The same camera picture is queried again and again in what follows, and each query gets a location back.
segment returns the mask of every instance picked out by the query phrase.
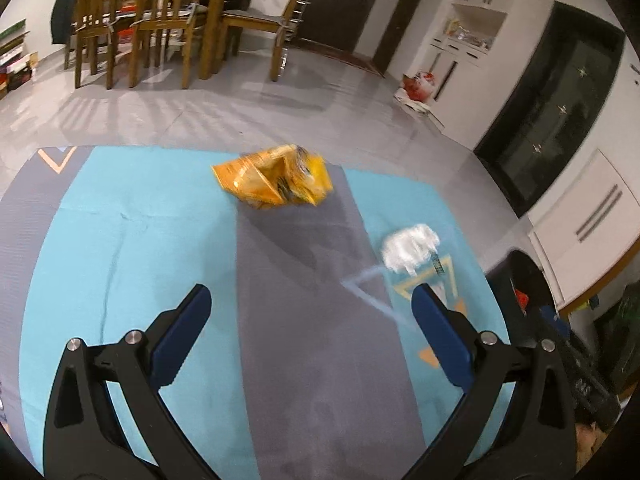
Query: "chair leg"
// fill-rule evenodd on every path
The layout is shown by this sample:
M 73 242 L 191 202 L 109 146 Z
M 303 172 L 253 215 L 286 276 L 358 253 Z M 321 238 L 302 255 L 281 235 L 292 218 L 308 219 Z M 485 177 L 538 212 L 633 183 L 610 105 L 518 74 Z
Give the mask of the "chair leg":
M 220 23 L 220 33 L 218 34 L 218 44 L 216 45 L 216 57 L 213 60 L 213 72 L 217 74 L 222 67 L 222 59 L 225 56 L 226 50 L 226 34 L 228 33 L 229 26 L 225 20 Z
M 82 77 L 82 44 L 83 43 L 84 43 L 84 38 L 82 38 L 78 34 L 76 36 L 76 79 L 75 79 L 76 88 L 80 88 L 80 79 Z
M 277 81 L 280 77 L 280 67 L 282 66 L 282 49 L 284 48 L 285 30 L 282 29 L 273 42 L 273 54 L 271 54 L 271 71 L 269 75 L 272 81 Z
M 142 59 L 143 67 L 149 68 L 149 62 L 151 58 L 151 30 L 145 30 L 142 32 Z
M 86 49 L 89 56 L 89 69 L 91 75 L 98 73 L 98 38 L 96 36 L 87 39 Z
M 169 28 L 164 37 L 164 60 L 166 61 L 169 56 L 169 38 L 171 37 L 171 29 Z
M 160 66 L 160 53 L 162 50 L 162 30 L 156 30 L 156 47 L 154 50 L 154 66 Z
M 118 51 L 118 35 L 112 32 L 107 47 L 107 90 L 113 88 L 113 70 L 116 66 L 116 53 Z
M 231 43 L 231 54 L 237 56 L 240 51 L 240 38 L 242 37 L 242 27 L 236 27 L 233 34 L 233 40 Z
M 189 87 L 189 74 L 191 71 L 191 45 L 193 44 L 193 29 L 186 31 L 186 41 L 182 46 L 182 88 Z
M 65 70 L 69 68 L 69 57 L 71 56 L 71 36 L 65 43 Z
M 129 88 L 138 84 L 138 55 L 140 52 L 140 36 L 137 27 L 133 29 L 131 38 L 131 56 L 129 58 Z
M 226 61 L 228 59 L 229 52 L 231 52 L 231 44 L 234 42 L 234 30 L 235 27 L 229 27 L 226 30 L 225 52 L 222 55 L 222 61 Z

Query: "wooden chair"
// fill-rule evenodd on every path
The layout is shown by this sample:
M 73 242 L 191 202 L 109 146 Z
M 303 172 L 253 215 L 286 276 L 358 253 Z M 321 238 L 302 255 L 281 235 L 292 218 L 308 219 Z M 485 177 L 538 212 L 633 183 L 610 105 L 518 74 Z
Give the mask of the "wooden chair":
M 220 70 L 222 60 L 226 56 L 228 47 L 226 37 L 229 32 L 229 27 L 252 28 L 276 34 L 273 43 L 273 53 L 271 54 L 271 69 L 269 74 L 272 81 L 277 81 L 282 68 L 282 52 L 287 32 L 294 30 L 297 26 L 296 20 L 293 20 L 293 14 L 299 2 L 300 0 L 289 0 L 282 16 L 268 16 L 255 9 L 226 10 L 223 12 L 222 29 L 218 35 L 218 44 L 216 46 L 214 72 Z M 235 39 L 235 43 L 234 54 L 237 54 L 239 38 Z
M 182 29 L 184 31 L 184 45 L 182 46 L 182 88 L 188 88 L 191 69 L 191 46 L 196 28 L 202 27 L 208 18 L 209 8 L 213 12 L 220 12 L 224 0 L 210 0 L 209 7 L 200 5 L 199 0 L 189 0 L 186 5 L 184 0 L 150 0 L 151 9 L 144 11 L 146 0 L 137 0 L 136 21 L 132 24 L 133 38 L 132 51 L 129 60 L 129 87 L 133 88 L 138 84 L 138 64 L 140 57 L 140 41 L 142 40 L 142 51 L 145 59 L 145 67 L 148 66 L 150 52 L 150 38 L 156 35 L 156 52 L 154 56 L 155 65 L 159 65 L 160 48 L 162 43 L 162 32 L 166 31 L 165 51 L 168 45 L 168 38 L 171 30 Z M 215 27 L 210 32 L 205 32 L 203 36 L 203 49 L 213 49 Z
M 132 17 L 118 16 L 119 0 L 77 0 L 76 25 L 76 88 L 80 86 L 82 75 L 82 50 L 86 46 L 91 74 L 98 73 L 98 47 L 100 36 L 108 38 L 107 46 L 107 88 L 113 87 L 113 69 L 118 51 L 118 32 L 128 28 Z

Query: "crumpled plastic bag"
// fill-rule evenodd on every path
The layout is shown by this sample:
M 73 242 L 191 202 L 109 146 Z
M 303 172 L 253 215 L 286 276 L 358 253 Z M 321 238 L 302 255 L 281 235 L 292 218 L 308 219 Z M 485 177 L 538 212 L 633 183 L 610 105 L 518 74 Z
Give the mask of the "crumpled plastic bag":
M 427 224 L 418 224 L 385 238 L 382 261 L 389 270 L 415 276 L 415 269 L 437 254 L 439 244 L 440 238 Z
M 222 189 L 258 209 L 318 205 L 334 189 L 322 157 L 295 144 L 244 155 L 211 169 Z
M 431 72 L 421 70 L 413 77 L 407 74 L 402 76 L 401 88 L 412 101 L 426 103 L 436 89 L 435 78 Z

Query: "dark wooden door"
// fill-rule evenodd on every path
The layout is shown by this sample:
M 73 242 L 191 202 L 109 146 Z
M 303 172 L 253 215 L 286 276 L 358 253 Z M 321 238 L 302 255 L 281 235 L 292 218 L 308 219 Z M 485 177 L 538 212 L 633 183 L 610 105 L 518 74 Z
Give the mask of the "dark wooden door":
M 310 0 L 298 37 L 353 52 L 375 0 Z
M 399 0 L 396 10 L 391 16 L 391 20 L 386 27 L 386 31 L 380 40 L 378 49 L 373 56 L 373 66 L 381 73 L 385 73 L 391 63 L 391 59 L 396 53 L 396 49 L 404 36 L 406 28 L 411 23 L 420 0 Z

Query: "dark cloth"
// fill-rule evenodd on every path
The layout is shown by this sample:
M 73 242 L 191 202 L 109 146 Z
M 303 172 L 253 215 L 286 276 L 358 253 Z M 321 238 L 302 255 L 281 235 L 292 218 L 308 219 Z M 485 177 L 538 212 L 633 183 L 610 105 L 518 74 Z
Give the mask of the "dark cloth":
M 76 0 L 56 0 L 51 11 L 51 43 L 66 44 L 71 37 Z

